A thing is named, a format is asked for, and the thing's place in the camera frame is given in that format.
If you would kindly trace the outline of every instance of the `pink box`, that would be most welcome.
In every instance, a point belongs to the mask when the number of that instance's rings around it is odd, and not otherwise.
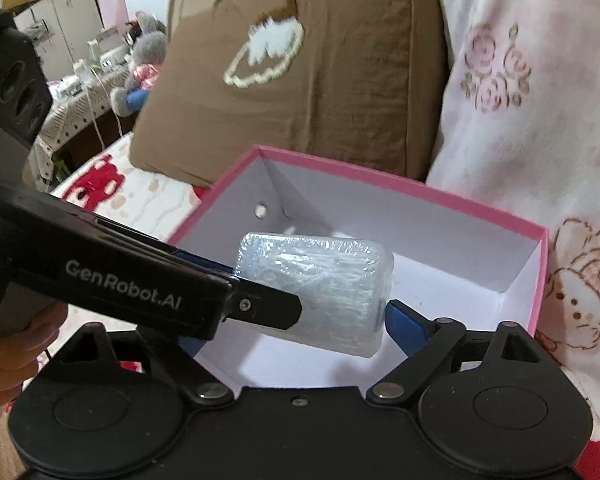
[[[266,208],[259,218],[256,209]],[[470,330],[515,320],[535,332],[547,229],[507,212],[398,176],[314,156],[254,147],[205,195],[170,243],[234,266],[249,232],[345,236],[395,256],[391,298],[429,319]],[[365,390],[403,361],[387,334],[370,359],[275,339],[228,320],[196,359],[241,386]]]

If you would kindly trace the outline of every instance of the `rose print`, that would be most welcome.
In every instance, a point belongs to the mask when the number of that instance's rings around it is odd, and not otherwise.
[[[498,73],[494,77],[484,79],[475,94],[475,109],[483,113],[495,112],[500,107],[509,106],[507,79]]]
[[[480,25],[474,30],[469,50],[464,53],[465,65],[476,74],[491,74],[491,65],[496,57],[496,40],[491,35],[489,25]]]
[[[502,57],[502,72],[494,73],[493,62],[498,46],[491,25],[472,28],[471,40],[464,54],[464,64],[469,69],[460,82],[467,99],[473,99],[475,109],[483,113],[505,110],[509,105],[522,106],[523,94],[529,94],[531,66],[522,50],[516,46],[518,24],[509,29],[509,46]]]
[[[464,75],[464,81],[460,83],[460,88],[464,90],[464,94],[466,95],[467,99],[471,98],[471,96],[475,93],[477,86],[474,82],[474,76],[471,74],[471,72],[467,72]]]

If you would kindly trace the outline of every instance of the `metal screw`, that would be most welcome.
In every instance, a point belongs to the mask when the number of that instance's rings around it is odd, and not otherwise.
[[[262,220],[267,215],[267,205],[260,202],[256,206],[256,218]]]
[[[222,399],[226,394],[229,393],[229,388],[221,383],[207,383],[202,384],[196,389],[196,394],[201,399],[206,400],[218,400]]]
[[[393,400],[404,393],[404,388],[396,383],[378,383],[371,392],[379,399]]]
[[[309,405],[309,399],[305,399],[304,397],[296,397],[291,400],[291,405],[296,408],[304,408]]]

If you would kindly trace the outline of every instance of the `white embroidered patch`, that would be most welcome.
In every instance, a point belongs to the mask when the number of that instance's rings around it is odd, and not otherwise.
[[[252,26],[249,30],[249,41],[242,46],[224,72],[224,82],[230,86],[248,88],[254,83],[264,84],[281,77],[291,65],[291,60],[298,55],[303,37],[304,28],[296,18],[282,22],[274,22],[269,18],[261,25]],[[236,71],[247,53],[248,64],[252,67],[262,64],[267,57],[279,58],[280,62],[262,72],[240,78]]]

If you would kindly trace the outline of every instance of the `white cabinet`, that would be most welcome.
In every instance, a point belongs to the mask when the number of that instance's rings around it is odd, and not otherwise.
[[[49,81],[72,74],[74,62],[88,59],[87,42],[102,30],[96,0],[40,0],[15,21],[20,30],[44,21],[48,35],[36,42],[36,52]]]

